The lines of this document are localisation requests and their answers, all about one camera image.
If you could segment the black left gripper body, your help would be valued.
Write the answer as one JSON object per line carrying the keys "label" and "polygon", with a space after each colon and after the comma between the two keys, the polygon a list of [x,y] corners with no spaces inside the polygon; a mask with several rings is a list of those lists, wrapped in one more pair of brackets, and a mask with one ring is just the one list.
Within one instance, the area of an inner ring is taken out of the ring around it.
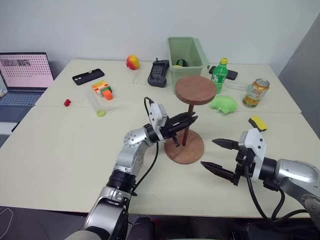
{"label": "black left gripper body", "polygon": [[181,117],[172,117],[167,120],[165,125],[161,127],[160,133],[164,140],[173,139],[176,147],[180,146],[177,139],[177,133],[184,129],[184,123]]}

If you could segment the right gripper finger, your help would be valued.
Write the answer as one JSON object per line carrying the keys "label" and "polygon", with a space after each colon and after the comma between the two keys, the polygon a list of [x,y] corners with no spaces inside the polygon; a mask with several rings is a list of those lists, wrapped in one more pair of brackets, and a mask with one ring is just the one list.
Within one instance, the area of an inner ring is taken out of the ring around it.
{"label": "right gripper finger", "polygon": [[214,175],[230,181],[233,185],[238,185],[238,178],[234,172],[227,170],[223,168],[221,165],[218,165],[213,162],[201,161],[200,163],[203,167],[205,167]]}
{"label": "right gripper finger", "polygon": [[231,139],[216,138],[216,139],[213,139],[212,142],[225,149],[237,150],[237,151],[240,150],[239,143]]}

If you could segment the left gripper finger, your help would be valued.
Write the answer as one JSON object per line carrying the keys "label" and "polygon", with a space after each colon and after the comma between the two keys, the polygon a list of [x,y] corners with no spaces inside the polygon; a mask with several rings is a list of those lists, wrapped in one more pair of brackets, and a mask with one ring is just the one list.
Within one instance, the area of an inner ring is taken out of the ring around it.
{"label": "left gripper finger", "polygon": [[175,118],[176,122],[180,122],[184,117],[194,116],[194,114],[195,114],[194,112],[183,112],[183,113],[176,115],[174,118]]}
{"label": "left gripper finger", "polygon": [[179,123],[181,129],[189,128],[196,120],[198,119],[197,115],[184,117]]}

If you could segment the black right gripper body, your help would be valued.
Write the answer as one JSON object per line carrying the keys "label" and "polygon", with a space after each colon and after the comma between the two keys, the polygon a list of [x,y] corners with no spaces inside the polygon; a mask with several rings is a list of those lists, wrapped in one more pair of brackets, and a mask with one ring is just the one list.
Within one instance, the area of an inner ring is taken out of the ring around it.
{"label": "black right gripper body", "polygon": [[255,153],[251,148],[248,148],[245,152],[239,151],[236,156],[236,168],[233,184],[238,186],[240,177],[252,177],[255,169],[254,163]]}

